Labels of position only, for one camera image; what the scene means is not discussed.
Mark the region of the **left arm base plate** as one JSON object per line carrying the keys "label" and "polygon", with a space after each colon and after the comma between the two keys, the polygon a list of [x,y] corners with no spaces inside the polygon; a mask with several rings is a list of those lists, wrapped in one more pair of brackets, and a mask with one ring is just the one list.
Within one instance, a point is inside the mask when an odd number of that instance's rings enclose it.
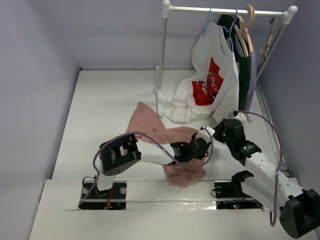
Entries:
{"label": "left arm base plate", "polygon": [[78,208],[81,210],[125,210],[127,201],[127,182],[116,181],[111,189],[98,190],[95,179],[86,176],[82,180],[81,196]]}

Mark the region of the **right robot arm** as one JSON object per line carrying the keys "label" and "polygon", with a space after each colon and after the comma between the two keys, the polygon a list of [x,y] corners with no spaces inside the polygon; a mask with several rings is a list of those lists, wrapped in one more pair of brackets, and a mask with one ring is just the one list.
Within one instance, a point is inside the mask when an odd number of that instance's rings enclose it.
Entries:
{"label": "right robot arm", "polygon": [[290,180],[246,139],[238,119],[223,119],[214,128],[214,138],[226,144],[232,157],[245,167],[235,174],[230,190],[235,196],[249,195],[271,211],[271,225],[279,221],[283,230],[298,239],[320,226],[320,195]]}

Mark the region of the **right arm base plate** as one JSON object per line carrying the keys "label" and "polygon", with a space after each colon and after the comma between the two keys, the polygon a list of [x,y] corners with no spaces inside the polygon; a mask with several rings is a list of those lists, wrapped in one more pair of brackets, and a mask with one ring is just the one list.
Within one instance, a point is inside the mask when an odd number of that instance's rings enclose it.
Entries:
{"label": "right arm base plate", "polygon": [[247,170],[236,173],[230,181],[217,181],[211,191],[211,196],[216,199],[218,210],[243,210],[263,209],[263,205],[253,197],[245,194],[242,183],[254,175]]}

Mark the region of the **light blue wire hanger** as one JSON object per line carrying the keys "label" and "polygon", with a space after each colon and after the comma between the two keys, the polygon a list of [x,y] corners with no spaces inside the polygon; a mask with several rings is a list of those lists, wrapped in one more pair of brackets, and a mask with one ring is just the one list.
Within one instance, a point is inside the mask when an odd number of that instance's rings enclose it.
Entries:
{"label": "light blue wire hanger", "polygon": [[199,82],[199,80],[200,80],[200,78],[201,78],[201,69],[202,69],[203,59],[204,59],[205,42],[206,42],[206,36],[207,36],[207,28],[208,28],[208,25],[209,25],[209,20],[210,20],[211,11],[212,11],[212,7],[210,7],[210,9],[209,9],[209,11],[208,11],[208,15],[207,15],[206,22],[205,22],[205,28],[204,28],[204,32],[203,32],[203,35],[202,35],[201,52],[200,52],[200,62],[199,62],[199,68],[198,68],[198,74],[197,74],[196,84],[198,84],[198,82]]}

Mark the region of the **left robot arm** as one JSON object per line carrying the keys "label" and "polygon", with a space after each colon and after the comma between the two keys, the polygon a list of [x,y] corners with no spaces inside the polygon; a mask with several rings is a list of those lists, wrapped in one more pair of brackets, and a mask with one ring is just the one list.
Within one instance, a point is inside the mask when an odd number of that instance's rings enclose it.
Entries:
{"label": "left robot arm", "polygon": [[204,128],[191,137],[190,142],[161,145],[141,132],[119,135],[99,146],[96,157],[99,167],[93,191],[104,198],[110,194],[114,179],[139,161],[193,169],[192,160],[209,161],[213,154],[214,130]]}

